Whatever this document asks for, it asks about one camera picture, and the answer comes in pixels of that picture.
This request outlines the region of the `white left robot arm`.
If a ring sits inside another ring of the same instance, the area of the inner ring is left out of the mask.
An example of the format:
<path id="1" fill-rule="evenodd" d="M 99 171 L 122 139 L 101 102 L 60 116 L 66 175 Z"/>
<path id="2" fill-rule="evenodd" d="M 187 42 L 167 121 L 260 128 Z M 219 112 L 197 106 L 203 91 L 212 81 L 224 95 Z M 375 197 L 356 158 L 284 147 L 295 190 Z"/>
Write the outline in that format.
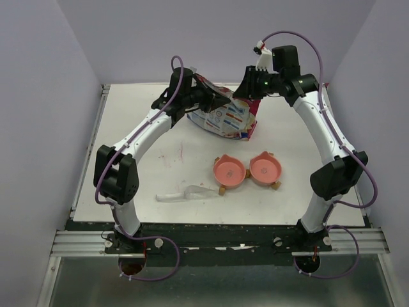
<path id="1" fill-rule="evenodd" d="M 152 103 L 149 113 L 132 132 L 112 146 L 96 152 L 93 184 L 95 201 L 111 208 L 120 246 L 129 253 L 142 243 L 134 196 L 139 188 L 137 165 L 156 140 L 187 113 L 210 113 L 231 102 L 227 94 L 189 68 L 175 68 L 169 86 Z"/>

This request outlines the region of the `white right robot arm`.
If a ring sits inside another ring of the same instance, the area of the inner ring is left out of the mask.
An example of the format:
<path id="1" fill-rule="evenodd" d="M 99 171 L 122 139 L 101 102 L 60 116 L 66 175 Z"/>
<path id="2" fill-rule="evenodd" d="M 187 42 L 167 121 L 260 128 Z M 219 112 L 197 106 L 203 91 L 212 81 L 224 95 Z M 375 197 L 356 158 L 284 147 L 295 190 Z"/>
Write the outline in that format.
<path id="1" fill-rule="evenodd" d="M 307 251 L 317 243 L 331 205 L 357 183 L 368 157 L 344 137 L 320 93 L 312 74 L 301 74 L 294 45 L 269 50 L 263 42 L 254 48 L 259 59 L 247 66 L 234 98 L 263 99 L 272 94 L 283 97 L 304 121 L 320 153 L 322 167 L 310 176 L 313 196 L 300 219 L 304 229 L 294 234 L 298 249 Z"/>

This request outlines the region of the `pet food bag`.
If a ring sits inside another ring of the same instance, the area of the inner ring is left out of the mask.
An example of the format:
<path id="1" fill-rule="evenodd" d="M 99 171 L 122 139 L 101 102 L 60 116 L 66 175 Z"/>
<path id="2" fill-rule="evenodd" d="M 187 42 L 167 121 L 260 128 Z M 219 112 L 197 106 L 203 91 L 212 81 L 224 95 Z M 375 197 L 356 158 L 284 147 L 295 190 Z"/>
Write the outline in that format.
<path id="1" fill-rule="evenodd" d="M 196 76 L 203 85 L 213 90 L 217 97 L 226 98 L 228 103 L 210 113 L 200 109 L 193 111 L 187 115 L 187 118 L 202 129 L 223 138 L 250 139 L 257 125 L 256 115 L 260 99 L 234 98 L 233 90 L 216 85 L 200 74 Z"/>

